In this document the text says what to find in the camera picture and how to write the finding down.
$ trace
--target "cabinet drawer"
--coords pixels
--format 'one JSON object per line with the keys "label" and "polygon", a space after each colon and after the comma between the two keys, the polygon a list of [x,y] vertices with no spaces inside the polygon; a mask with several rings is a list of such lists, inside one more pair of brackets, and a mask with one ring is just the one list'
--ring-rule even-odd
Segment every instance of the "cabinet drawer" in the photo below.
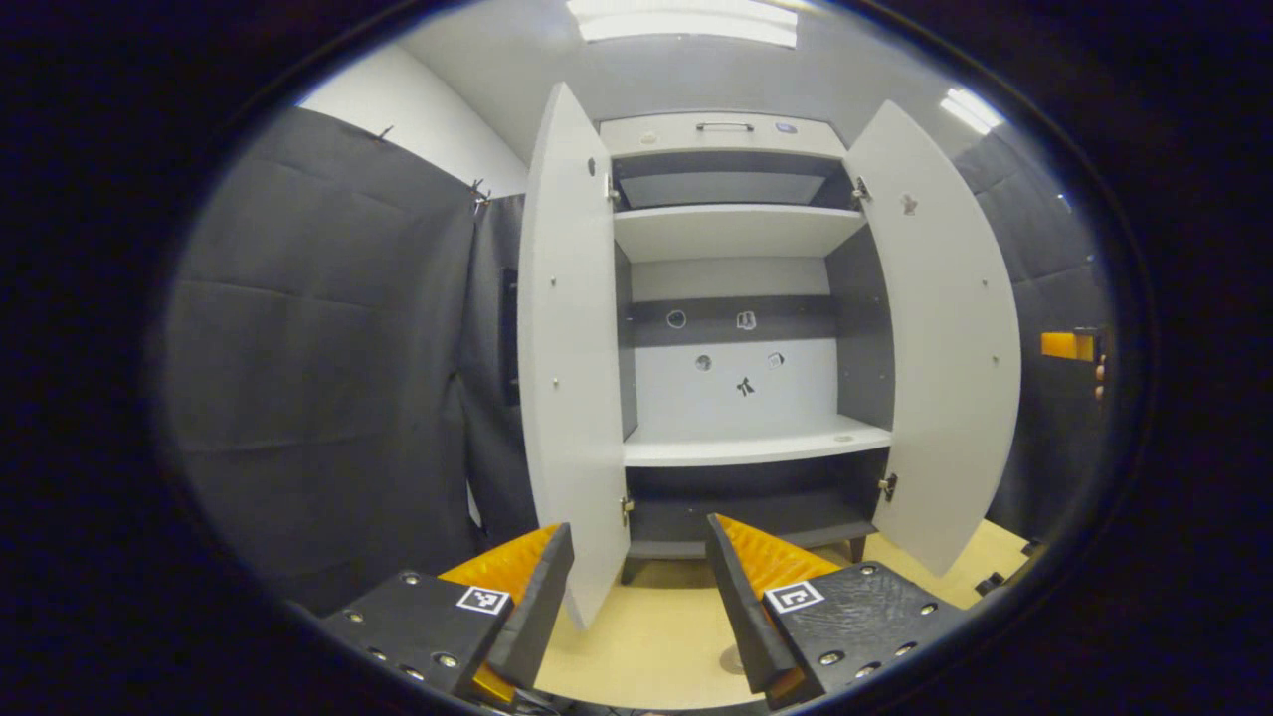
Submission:
{"label": "cabinet drawer", "polygon": [[649,115],[600,122],[611,157],[667,152],[775,152],[839,162],[844,144],[826,122],[741,112]]}

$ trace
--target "open cabinet door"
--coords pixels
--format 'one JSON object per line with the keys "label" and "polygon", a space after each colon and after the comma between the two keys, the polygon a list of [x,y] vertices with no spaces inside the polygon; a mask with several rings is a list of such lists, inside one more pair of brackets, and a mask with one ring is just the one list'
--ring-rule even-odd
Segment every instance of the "open cabinet door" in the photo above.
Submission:
{"label": "open cabinet door", "polygon": [[981,208],[937,144],[885,102],[845,158],[866,185],[892,315],[892,447],[875,525],[936,575],[967,545],[1017,423],[1012,285]]}
{"label": "open cabinet door", "polygon": [[526,459],[540,525],[570,522],[565,608],[587,628],[628,554],[610,154],[565,84],[531,161],[517,290]]}

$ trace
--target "sticker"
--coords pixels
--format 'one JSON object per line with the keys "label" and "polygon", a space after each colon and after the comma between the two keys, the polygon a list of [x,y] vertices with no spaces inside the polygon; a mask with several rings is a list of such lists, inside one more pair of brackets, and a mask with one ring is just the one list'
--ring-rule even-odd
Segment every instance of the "sticker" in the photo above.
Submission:
{"label": "sticker", "polygon": [[813,585],[808,581],[797,582],[794,585],[788,585],[784,587],[771,589],[765,592],[765,599],[769,604],[774,605],[774,609],[779,614],[785,614],[788,612],[796,612],[797,609],[805,609],[806,606],[812,606],[819,601],[825,601],[825,596],[813,589]]}
{"label": "sticker", "polygon": [[505,601],[508,601],[507,591],[468,587],[468,591],[460,598],[456,606],[481,612],[482,614],[499,614]]}

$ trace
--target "beige floor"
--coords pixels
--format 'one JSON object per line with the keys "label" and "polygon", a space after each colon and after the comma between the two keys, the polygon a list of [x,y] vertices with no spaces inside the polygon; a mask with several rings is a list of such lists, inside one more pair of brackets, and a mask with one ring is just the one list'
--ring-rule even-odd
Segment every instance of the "beige floor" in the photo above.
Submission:
{"label": "beige floor", "polygon": [[[961,608],[980,599],[974,585],[1025,563],[1026,540],[983,521],[951,569],[937,577],[881,535],[866,558],[881,562]],[[831,549],[816,550],[845,563]],[[704,708],[754,701],[742,675],[721,666],[733,632],[704,562],[649,562],[631,585],[616,585],[593,626],[580,633],[560,615],[536,688],[598,703],[643,708]]]}

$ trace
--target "drawer handle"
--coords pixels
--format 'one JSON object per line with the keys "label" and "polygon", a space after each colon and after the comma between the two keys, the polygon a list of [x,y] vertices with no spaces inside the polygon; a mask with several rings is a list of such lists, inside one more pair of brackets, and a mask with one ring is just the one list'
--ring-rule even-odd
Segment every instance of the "drawer handle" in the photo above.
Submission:
{"label": "drawer handle", "polygon": [[699,122],[696,129],[704,131],[707,127],[746,127],[747,131],[756,131],[756,127],[751,126],[751,122]]}

